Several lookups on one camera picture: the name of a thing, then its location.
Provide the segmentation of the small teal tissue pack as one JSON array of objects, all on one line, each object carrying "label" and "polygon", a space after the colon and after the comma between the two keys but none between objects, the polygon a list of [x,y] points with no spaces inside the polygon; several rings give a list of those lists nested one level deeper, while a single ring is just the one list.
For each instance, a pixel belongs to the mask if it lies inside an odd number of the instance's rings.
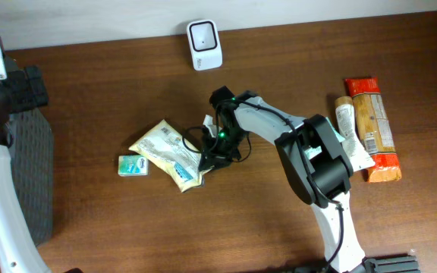
[{"label": "small teal tissue pack", "polygon": [[142,155],[120,155],[118,175],[121,177],[146,176],[149,174],[148,159]]}]

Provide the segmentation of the white hair product tube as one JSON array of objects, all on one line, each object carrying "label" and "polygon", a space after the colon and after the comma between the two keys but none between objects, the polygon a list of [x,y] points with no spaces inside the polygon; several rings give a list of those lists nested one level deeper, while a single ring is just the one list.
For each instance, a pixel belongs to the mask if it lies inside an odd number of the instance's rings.
[{"label": "white hair product tube", "polygon": [[335,114],[339,133],[345,138],[342,147],[351,162],[353,171],[371,168],[375,162],[367,153],[356,133],[353,99],[342,96],[335,100]]}]

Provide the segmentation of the teal snack pouch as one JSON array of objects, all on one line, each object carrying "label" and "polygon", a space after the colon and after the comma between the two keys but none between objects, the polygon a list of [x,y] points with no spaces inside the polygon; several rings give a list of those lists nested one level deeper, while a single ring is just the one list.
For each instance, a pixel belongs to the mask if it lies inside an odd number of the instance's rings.
[{"label": "teal snack pouch", "polygon": [[[326,118],[326,120],[329,123],[329,126],[331,127],[331,129],[333,130],[339,143],[343,143],[345,141],[345,138],[334,128],[334,126],[332,125],[329,118]],[[317,147],[310,146],[309,148],[307,148],[305,150],[305,155],[308,159],[312,159],[312,158],[316,157],[317,155],[319,155],[321,152],[322,152],[321,146],[317,146]]]}]

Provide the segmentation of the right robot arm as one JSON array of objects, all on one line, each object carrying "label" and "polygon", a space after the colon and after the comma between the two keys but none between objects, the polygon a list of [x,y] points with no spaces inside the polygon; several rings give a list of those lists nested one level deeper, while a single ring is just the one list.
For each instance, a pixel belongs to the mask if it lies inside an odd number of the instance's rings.
[{"label": "right robot arm", "polygon": [[289,115],[251,91],[236,96],[226,86],[214,91],[209,103],[217,123],[202,127],[199,171],[240,161],[238,146],[251,133],[267,140],[278,152],[291,189],[313,210],[322,235],[324,263],[300,271],[364,272],[366,254],[350,210],[354,171],[326,118]]}]

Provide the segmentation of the cream snack bag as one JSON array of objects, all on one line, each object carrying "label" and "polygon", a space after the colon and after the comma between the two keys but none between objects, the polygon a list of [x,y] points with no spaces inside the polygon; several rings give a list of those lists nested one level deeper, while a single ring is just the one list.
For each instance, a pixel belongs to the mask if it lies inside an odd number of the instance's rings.
[{"label": "cream snack bag", "polygon": [[143,155],[158,168],[168,174],[184,193],[204,185],[203,175],[208,170],[200,171],[201,154],[190,151],[195,147],[184,138],[166,120],[146,132],[133,143],[129,150]]}]

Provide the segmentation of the orange pasta packet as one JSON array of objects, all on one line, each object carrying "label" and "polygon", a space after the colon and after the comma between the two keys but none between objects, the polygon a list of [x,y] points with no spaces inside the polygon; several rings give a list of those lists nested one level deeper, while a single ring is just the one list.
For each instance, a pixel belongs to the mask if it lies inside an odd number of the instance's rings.
[{"label": "orange pasta packet", "polygon": [[400,180],[401,166],[378,79],[349,78],[344,82],[354,105],[358,137],[374,161],[374,166],[367,168],[367,181]]}]

